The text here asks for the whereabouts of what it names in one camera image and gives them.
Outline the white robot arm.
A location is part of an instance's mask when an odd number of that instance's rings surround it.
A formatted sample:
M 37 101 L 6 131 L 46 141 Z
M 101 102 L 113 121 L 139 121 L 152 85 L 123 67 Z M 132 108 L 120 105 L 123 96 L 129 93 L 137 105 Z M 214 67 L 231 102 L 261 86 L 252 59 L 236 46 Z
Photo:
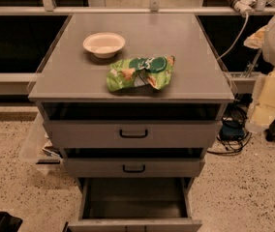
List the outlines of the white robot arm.
M 248 37 L 245 46 L 260 48 L 265 62 L 274 70 L 257 78 L 247 112 L 245 128 L 252 133 L 266 131 L 275 120 L 275 15 L 268 24 Z

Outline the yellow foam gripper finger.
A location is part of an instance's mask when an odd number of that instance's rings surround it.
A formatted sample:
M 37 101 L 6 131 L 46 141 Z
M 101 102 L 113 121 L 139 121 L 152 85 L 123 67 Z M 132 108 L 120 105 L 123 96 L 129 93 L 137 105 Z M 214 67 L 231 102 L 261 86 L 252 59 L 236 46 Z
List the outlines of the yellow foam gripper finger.
M 262 133 L 275 120 L 275 71 L 257 79 L 245 128 L 252 133 Z

